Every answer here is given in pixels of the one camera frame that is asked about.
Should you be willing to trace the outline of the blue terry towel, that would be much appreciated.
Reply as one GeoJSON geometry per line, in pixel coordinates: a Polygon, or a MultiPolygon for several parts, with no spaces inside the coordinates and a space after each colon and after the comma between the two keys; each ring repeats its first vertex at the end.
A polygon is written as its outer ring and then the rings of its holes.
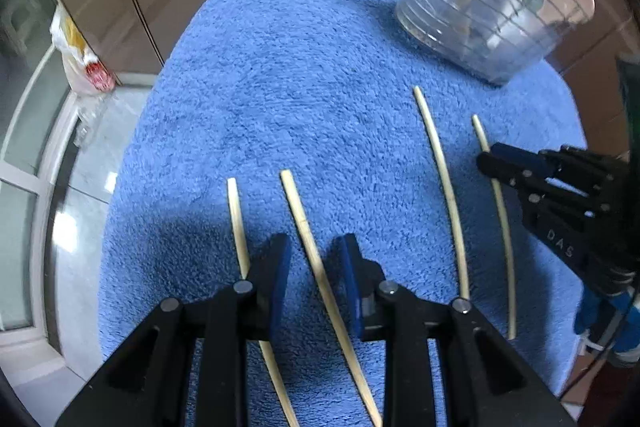
{"type": "Polygon", "coordinates": [[[227,182],[258,255],[296,228],[292,172],[334,296],[335,237],[421,298],[458,295],[442,184],[413,89],[426,98],[454,187],[472,303],[506,328],[506,265],[472,122],[525,150],[586,143],[565,81],[546,62],[495,88],[439,60],[396,20],[397,0],[206,0],[146,101],[103,234],[99,330],[110,355],[167,297],[214,295],[240,275],[227,182]]]}

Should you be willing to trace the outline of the glass sliding door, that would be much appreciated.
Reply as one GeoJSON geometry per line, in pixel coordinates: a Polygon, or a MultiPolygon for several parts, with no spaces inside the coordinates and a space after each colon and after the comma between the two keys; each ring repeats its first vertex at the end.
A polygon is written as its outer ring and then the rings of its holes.
{"type": "Polygon", "coordinates": [[[73,95],[50,26],[58,0],[1,0],[1,346],[55,340],[51,210],[73,95]]]}

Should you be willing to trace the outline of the plastic bag on floor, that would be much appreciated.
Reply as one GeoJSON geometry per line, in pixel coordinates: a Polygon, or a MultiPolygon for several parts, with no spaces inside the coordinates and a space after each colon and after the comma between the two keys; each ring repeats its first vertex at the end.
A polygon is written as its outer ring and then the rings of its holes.
{"type": "Polygon", "coordinates": [[[76,94],[98,96],[115,89],[115,77],[94,54],[62,4],[54,11],[50,35],[53,46],[61,53],[70,89],[76,94]]]}

